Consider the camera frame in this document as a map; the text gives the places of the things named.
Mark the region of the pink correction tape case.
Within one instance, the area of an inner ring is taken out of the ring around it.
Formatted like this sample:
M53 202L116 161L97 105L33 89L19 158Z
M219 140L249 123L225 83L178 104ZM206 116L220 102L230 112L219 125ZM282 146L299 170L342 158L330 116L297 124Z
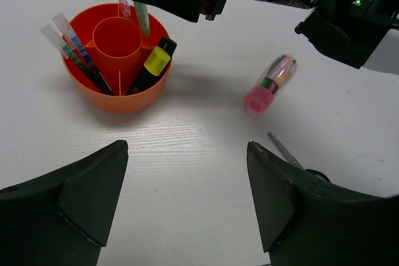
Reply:
M118 1L119 10L122 13L122 16L127 19L132 18L132 13L130 10L130 5L127 0L119 0Z

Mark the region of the yellow cap black highlighter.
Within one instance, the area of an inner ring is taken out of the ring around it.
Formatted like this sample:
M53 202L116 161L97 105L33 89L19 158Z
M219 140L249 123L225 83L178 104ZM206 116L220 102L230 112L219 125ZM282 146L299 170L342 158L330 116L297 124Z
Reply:
M177 43L175 41L167 36L163 36L158 45L151 51L146 61L144 61L125 94L132 95L154 86L169 64L176 48Z

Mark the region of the blue gel pen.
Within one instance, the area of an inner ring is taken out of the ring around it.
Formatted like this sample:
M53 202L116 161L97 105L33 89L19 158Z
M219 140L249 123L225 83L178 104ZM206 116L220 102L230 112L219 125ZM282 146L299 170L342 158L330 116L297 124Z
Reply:
M63 33L63 36L67 39L68 43L77 50L81 58L83 58L83 62L76 62L76 65L86 74L87 78L103 93L106 95L114 96L112 89L110 88L109 84L105 81L104 77L100 73L97 66L94 64L92 58L89 56L88 52L86 51L82 41L76 34L73 27L70 25L70 22L64 16L63 13L59 13L55 15L53 21Z

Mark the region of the green correction tape case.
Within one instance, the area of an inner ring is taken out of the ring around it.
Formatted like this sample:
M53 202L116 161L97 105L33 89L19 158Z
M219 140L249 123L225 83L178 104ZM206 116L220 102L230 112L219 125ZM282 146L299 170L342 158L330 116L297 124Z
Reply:
M147 5L134 1L133 5L135 7L135 12L137 15L138 23L143 37L148 37L150 35L150 21L148 15Z

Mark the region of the black handled scissors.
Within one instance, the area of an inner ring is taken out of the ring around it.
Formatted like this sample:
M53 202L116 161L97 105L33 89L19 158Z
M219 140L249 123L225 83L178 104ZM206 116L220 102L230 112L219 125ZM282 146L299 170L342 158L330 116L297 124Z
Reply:
M300 162L287 150L287 148L271 133L267 133L268 137L271 139L271 141L274 143L276 148L279 150L281 155L286 159L286 161L293 165L296 166L297 168L300 168L312 175L314 175L317 178L323 179L324 181L330 182L330 179L324 174L321 173L320 171L314 170L314 169L305 169Z

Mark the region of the green gel pen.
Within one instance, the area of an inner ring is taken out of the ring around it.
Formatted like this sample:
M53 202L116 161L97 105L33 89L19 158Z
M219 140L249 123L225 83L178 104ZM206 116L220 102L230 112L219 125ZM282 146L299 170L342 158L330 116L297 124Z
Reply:
M45 38L61 53L63 58L70 59L79 68L79 70L89 79L102 93L106 95L113 95L111 89L105 86L100 80L100 76L86 66L81 59L75 54L71 46L59 35L59 33L50 25L47 24L41 29L41 33Z

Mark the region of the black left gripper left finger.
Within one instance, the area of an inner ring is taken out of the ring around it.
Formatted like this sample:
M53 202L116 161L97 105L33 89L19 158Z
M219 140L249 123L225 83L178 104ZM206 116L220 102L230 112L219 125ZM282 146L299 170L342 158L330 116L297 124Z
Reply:
M1 190L1 265L97 265L128 162L117 140Z

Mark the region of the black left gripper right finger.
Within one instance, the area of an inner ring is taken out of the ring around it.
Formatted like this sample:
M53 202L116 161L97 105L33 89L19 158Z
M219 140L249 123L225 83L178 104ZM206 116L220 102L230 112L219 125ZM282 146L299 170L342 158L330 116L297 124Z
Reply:
M397 265L398 197L340 187L250 142L247 169L273 265Z

